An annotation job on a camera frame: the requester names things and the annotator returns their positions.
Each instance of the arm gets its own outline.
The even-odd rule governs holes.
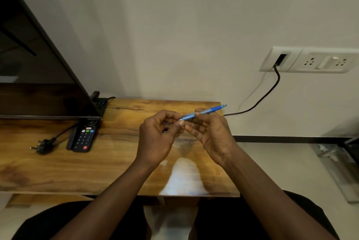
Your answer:
[[[166,110],[147,118],[140,126],[135,161],[52,240],[109,239],[146,179],[167,157],[174,138],[183,133],[180,118],[182,115]]]
[[[237,145],[223,116],[196,112],[185,130],[226,171],[271,239],[335,240]]]

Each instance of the leg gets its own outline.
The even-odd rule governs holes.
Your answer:
[[[287,191],[285,193],[335,238],[339,239],[319,206],[301,195]],[[270,240],[243,197],[202,199],[189,239],[235,238]]]
[[[73,219],[91,201],[76,201],[57,205],[26,220],[12,240],[48,240]],[[136,198],[110,239],[146,239],[149,226],[143,206]]]

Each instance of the switch plate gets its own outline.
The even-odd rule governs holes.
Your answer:
[[[260,72],[274,72],[273,65],[281,54],[287,54],[282,63],[277,66],[279,72],[287,72],[302,52],[302,47],[278,47],[274,46],[263,61]]]
[[[359,49],[305,47],[290,73],[347,73],[359,60]]]

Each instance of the tv screen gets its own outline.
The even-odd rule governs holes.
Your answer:
[[[24,1],[0,5],[0,118],[99,117]]]

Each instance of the blue pen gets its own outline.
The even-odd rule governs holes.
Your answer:
[[[201,114],[209,114],[209,113],[213,113],[215,111],[218,111],[220,109],[223,109],[224,107],[226,107],[227,105],[221,105],[221,106],[215,106],[212,108],[209,108],[208,110],[204,110],[201,112]],[[190,113],[188,115],[183,116],[180,120],[190,120],[192,118],[195,117],[195,113]]]

